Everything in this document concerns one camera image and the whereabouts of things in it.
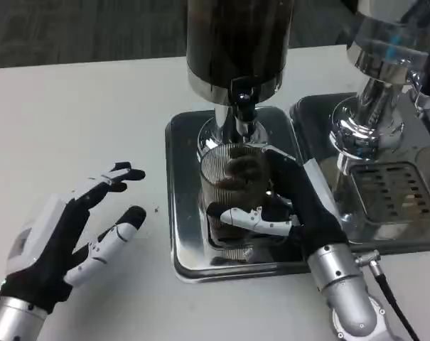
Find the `black cable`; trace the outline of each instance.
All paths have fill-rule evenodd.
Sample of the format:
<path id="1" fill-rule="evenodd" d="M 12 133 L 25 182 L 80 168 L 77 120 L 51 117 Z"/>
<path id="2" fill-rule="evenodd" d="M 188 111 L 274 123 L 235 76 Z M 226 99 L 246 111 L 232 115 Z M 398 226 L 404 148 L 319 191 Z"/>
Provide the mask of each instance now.
<path id="1" fill-rule="evenodd" d="M 409 321 L 406 319 L 406 316 L 404 316 L 403 312 L 398 306 L 397 299 L 394 297 L 392 289 L 390 288 L 390 285 L 387 282 L 387 277 L 385 277 L 384 274 L 380 274 L 378 276 L 375 276 L 377 284 L 379 284 L 379 287 L 382 289 L 382 292 L 384 293 L 385 298 L 387 299 L 388 303 L 392 306 L 395 313 L 398 315 L 399 320 L 403 324 L 403 326 L 406 328 L 407 332 L 413 339 L 413 341 L 420 341 L 419 337 L 416 335 L 414 328 L 412 328 Z"/>

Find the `glass cup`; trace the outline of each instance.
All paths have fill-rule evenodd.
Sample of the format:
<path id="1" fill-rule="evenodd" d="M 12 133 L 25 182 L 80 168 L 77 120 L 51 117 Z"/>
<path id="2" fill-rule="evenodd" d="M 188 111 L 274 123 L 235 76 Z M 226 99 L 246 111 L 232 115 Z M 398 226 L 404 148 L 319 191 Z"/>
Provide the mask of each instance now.
<path id="1" fill-rule="evenodd" d="M 262 205 L 269 186 L 270 171 L 261 150 L 225 144 L 208 151 L 200 162 L 203 209 L 218 202 L 244 211 Z M 210 237 L 216 242 L 240 242 L 253 232 L 208 217 Z"/>

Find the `white robotic finger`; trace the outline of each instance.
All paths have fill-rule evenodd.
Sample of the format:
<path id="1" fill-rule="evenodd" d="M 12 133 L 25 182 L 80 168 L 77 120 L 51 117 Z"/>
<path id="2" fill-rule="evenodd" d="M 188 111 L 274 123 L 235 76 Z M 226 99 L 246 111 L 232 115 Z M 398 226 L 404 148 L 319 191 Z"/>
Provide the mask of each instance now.
<path id="1" fill-rule="evenodd" d="M 104 268 L 137 233 L 137 228 L 127 222 L 113 226 L 106 235 L 91 242 L 86 260 L 66 273 L 65 282 L 73 287 L 81 286 L 96 272 Z"/>

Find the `silver metal joint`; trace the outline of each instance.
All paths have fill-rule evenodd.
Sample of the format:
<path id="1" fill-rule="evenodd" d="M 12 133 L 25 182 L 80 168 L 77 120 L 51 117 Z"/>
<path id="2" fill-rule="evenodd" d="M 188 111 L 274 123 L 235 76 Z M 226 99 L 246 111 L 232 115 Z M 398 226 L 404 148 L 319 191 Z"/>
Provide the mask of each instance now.
<path id="1" fill-rule="evenodd" d="M 371 261 L 370 262 L 370 270 L 372 272 L 372 275 L 374 277 L 378 277 L 382 275 L 384 272 L 382 271 L 382 268 L 379 265 L 378 261 Z"/>
<path id="2" fill-rule="evenodd" d="M 35 341 L 47 312 L 12 297 L 0 297 L 0 341 Z"/>
<path id="3" fill-rule="evenodd" d="M 349 246 L 345 244 L 320 248 L 309 257 L 308 265 L 321 292 L 333 282 L 347 277 L 363 276 Z"/>
<path id="4" fill-rule="evenodd" d="M 320 292 L 336 316 L 337 331 L 366 337 L 377 327 L 377 316 L 370 301 L 363 273 L 348 245 L 320 248 L 308 259 Z"/>
<path id="5" fill-rule="evenodd" d="M 355 259 L 355 263 L 361 268 L 363 266 L 370 265 L 372 261 L 380 261 L 380 253 L 378 250 L 362 254 Z"/>

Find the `robotic arm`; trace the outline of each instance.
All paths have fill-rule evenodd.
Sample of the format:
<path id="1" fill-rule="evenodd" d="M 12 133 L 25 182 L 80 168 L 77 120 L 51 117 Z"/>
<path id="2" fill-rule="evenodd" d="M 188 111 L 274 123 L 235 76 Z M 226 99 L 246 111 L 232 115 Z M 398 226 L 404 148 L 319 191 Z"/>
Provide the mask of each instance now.
<path id="1" fill-rule="evenodd" d="M 145 173 L 130 163 L 117 163 L 67 197 L 52 195 L 34 221 L 17 236 L 0 289 L 0 341 L 33 341 L 47 315 L 124 248 L 145 220 L 144 209 L 130 207 L 109 228 L 74 252 L 90 209 L 109 192 L 124 192 L 125 180 Z"/>
<path id="2" fill-rule="evenodd" d="M 270 207 L 245 212 L 238 207 L 212 203 L 207 213 L 252 231 L 289 235 L 300 246 L 320 293 L 332 309 L 331 323 L 339 339 L 400 341 L 390 330 L 381 303 L 368 293 L 360 270 L 361 266 L 369 265 L 386 298 L 393 308 L 397 307 L 379 267 L 379 253 L 355 257 L 339 222 L 319 200 L 305 168 L 274 147 L 262 147 L 262 151 L 271 168 L 276 199 L 273 205 L 283 206 L 290 201 L 292 210 L 273 210 L 275 214 L 270 215 Z M 242 162 L 241 156 L 234 162 L 251 167 L 251 163 Z M 412 329 L 406 320 L 403 323 L 410 328 L 408 330 Z"/>

